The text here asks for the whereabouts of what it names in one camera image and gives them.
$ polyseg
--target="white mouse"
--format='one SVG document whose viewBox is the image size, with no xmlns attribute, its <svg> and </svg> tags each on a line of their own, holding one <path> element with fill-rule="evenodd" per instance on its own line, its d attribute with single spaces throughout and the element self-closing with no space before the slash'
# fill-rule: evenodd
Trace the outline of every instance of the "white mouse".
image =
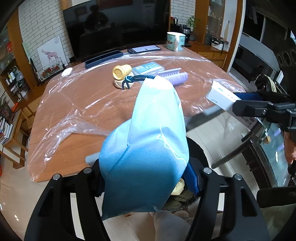
<svg viewBox="0 0 296 241">
<path fill-rule="evenodd" d="M 68 76 L 71 74 L 71 72 L 73 71 L 73 68 L 67 68 L 62 72 L 62 77 Z"/>
</svg>

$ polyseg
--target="metal bolt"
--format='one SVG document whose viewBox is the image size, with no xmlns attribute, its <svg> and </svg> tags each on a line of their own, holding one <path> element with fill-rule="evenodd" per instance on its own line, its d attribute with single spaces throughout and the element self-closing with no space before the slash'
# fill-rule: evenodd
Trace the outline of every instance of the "metal bolt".
<svg viewBox="0 0 296 241">
<path fill-rule="evenodd" d="M 211 173 L 212 173 L 212 169 L 210 169 L 210 168 L 208 168 L 208 167 L 205 167 L 205 168 L 204 168 L 204 172 L 205 172 L 206 174 L 211 174 Z"/>
<path fill-rule="evenodd" d="M 61 177 L 60 174 L 54 174 L 54 176 L 52 177 L 53 180 L 58 180 Z"/>
<path fill-rule="evenodd" d="M 83 172 L 84 172 L 85 174 L 89 174 L 89 173 L 91 173 L 91 168 L 90 168 L 90 167 L 87 167 L 87 168 L 85 168 L 85 169 L 83 170 Z"/>
<path fill-rule="evenodd" d="M 234 175 L 234 178 L 236 179 L 236 180 L 241 180 L 242 179 L 242 176 L 240 175 L 240 174 L 235 174 Z"/>
</svg>

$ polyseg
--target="plastic wrap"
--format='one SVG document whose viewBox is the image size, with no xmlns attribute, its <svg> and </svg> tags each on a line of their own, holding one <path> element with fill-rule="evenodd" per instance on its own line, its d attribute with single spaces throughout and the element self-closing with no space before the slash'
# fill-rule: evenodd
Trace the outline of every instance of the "plastic wrap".
<svg viewBox="0 0 296 241">
<path fill-rule="evenodd" d="M 182 68 L 181 72 L 188 73 L 188 80 L 175 87 L 185 118 L 213 105 L 205 97 L 213 80 L 232 92 L 244 92 L 222 69 L 188 49 L 125 54 L 89 69 L 84 63 L 77 65 L 69 76 L 50 80 L 42 96 L 30 140 L 28 170 L 32 180 L 48 180 L 55 173 L 66 176 L 86 167 L 84 158 L 100 151 L 104 138 L 131 118 L 141 87 L 135 83 L 129 90 L 116 88 L 112 69 L 152 61 L 165 70 Z"/>
</svg>

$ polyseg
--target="blue fabric pouch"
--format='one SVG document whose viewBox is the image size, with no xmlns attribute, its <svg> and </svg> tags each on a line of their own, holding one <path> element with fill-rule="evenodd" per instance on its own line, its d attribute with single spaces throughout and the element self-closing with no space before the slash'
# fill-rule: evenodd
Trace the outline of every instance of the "blue fabric pouch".
<svg viewBox="0 0 296 241">
<path fill-rule="evenodd" d="M 132 118 L 104 141 L 99 163 L 105 180 L 103 220 L 128 212 L 159 211 L 189 160 L 180 99 L 173 85 L 146 78 Z"/>
</svg>

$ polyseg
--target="black tv screen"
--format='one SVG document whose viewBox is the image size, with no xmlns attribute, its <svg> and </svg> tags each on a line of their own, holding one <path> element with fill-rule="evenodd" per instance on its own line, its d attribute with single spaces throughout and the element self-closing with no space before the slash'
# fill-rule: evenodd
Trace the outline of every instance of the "black tv screen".
<svg viewBox="0 0 296 241">
<path fill-rule="evenodd" d="M 170 0 L 91 0 L 63 11 L 76 60 L 164 43 Z"/>
</svg>

